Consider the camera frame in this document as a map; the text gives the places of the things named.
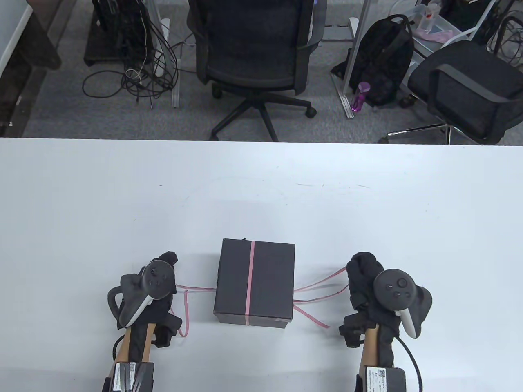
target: desk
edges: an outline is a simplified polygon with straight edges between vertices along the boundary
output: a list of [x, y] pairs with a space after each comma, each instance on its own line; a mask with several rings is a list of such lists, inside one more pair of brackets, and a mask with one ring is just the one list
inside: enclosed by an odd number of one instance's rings
[[[296, 287], [372, 251], [433, 294], [421, 337], [402, 333], [425, 391], [519, 390], [523, 147], [0, 139], [0, 167], [5, 390], [100, 390], [108, 290], [166, 250], [178, 283], [214, 285], [224, 237], [296, 244]], [[212, 294], [189, 306], [189, 337], [151, 354], [156, 392], [353, 390], [347, 293], [303, 306], [329, 330], [297, 312], [285, 330], [221, 325]]]
[[0, 76], [31, 14], [32, 8], [26, 0], [8, 0], [0, 3]]

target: black mesh chair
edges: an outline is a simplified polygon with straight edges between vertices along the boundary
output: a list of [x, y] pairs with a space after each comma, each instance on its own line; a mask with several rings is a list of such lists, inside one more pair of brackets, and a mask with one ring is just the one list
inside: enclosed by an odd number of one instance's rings
[[[326, 0], [189, 0], [187, 26], [196, 37], [196, 73], [212, 84], [212, 95], [226, 91], [245, 100], [211, 133], [210, 140], [247, 109], [259, 110], [274, 142], [278, 137], [266, 102], [302, 106], [309, 101], [272, 91], [305, 91], [309, 56], [325, 28]], [[309, 35], [312, 18], [312, 36]]]
[[523, 121], [523, 73], [496, 54], [497, 50], [490, 53], [474, 42], [459, 41], [427, 57], [407, 85], [442, 123], [390, 132], [380, 142], [443, 129], [447, 144], [453, 131], [479, 144], [497, 144], [506, 130]]

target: floor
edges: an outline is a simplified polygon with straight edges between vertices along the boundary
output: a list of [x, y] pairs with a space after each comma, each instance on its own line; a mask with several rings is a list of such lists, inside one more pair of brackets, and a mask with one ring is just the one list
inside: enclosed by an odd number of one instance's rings
[[[340, 15], [352, 16], [343, 7], [329, 5], [327, 22], [337, 22]], [[107, 99], [86, 97], [82, 93], [82, 81], [86, 76], [104, 69], [121, 70], [121, 66], [115, 65], [87, 67], [83, 62], [92, 9], [91, 0], [77, 0], [58, 48], [62, 67], [48, 72], [24, 137], [207, 140], [210, 130], [240, 103], [239, 97], [228, 94], [220, 100], [213, 99], [210, 85], [203, 85], [189, 73], [181, 74], [181, 107], [177, 109], [170, 107], [170, 94], [154, 101], [152, 110], [149, 100], [137, 103], [125, 91]], [[174, 20], [170, 42], [178, 42], [189, 34], [185, 25], [187, 11], [185, 4], [160, 6], [161, 16]], [[305, 117], [299, 108], [267, 105], [281, 141], [375, 143], [387, 132], [437, 122], [421, 103], [409, 109], [401, 109], [396, 104], [380, 109], [365, 105], [356, 118], [348, 120], [329, 74], [346, 54], [343, 43], [323, 43], [311, 56], [308, 86], [300, 98], [312, 101], [318, 112], [314, 119]], [[182, 68], [193, 70], [194, 49], [184, 46], [182, 60]], [[106, 95], [118, 86], [119, 76], [97, 75], [86, 85], [86, 90]], [[270, 141], [270, 137], [259, 113], [250, 109], [221, 132], [220, 140]], [[444, 136], [438, 131], [418, 133], [395, 142], [443, 143]], [[468, 141], [458, 136], [454, 143], [466, 144]], [[523, 126], [509, 130], [500, 144], [523, 145]]]

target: chair wheel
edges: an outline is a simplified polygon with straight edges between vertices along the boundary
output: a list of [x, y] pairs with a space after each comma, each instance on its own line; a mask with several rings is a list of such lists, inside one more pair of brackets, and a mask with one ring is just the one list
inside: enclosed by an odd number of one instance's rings
[[223, 95], [223, 91], [219, 87], [212, 87], [212, 97], [220, 99]]
[[309, 106], [309, 107], [307, 108], [307, 111], [305, 112], [305, 115], [306, 115], [307, 117], [309, 117], [310, 119], [311, 119], [311, 118], [314, 118], [314, 116], [315, 116], [316, 114], [317, 114], [317, 111], [316, 111], [316, 109], [314, 109], [312, 106]]
[[413, 95], [409, 95], [408, 97], [404, 97], [404, 98], [400, 99], [400, 107], [403, 108], [403, 109], [409, 108], [413, 104], [415, 104], [417, 100], [418, 99], [415, 96], [413, 96]]

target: label sticker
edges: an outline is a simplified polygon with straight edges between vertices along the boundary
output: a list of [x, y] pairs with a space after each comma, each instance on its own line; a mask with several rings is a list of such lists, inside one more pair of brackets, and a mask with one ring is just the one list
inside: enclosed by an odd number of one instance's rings
[[367, 392], [387, 392], [387, 375], [384, 367], [367, 368]]
[[[112, 390], [114, 392], [121, 392], [121, 391], [125, 390], [125, 388], [122, 389], [122, 380], [120, 378], [120, 371], [121, 371], [120, 365], [121, 365], [120, 363], [117, 363], [115, 366], [115, 377], [114, 377], [114, 382], [112, 384]], [[129, 363], [129, 379], [125, 380], [123, 382], [124, 386], [129, 385], [129, 388], [127, 388], [128, 390], [132, 390], [132, 388], [134, 387], [135, 373], [136, 373], [136, 362], [130, 362]]]

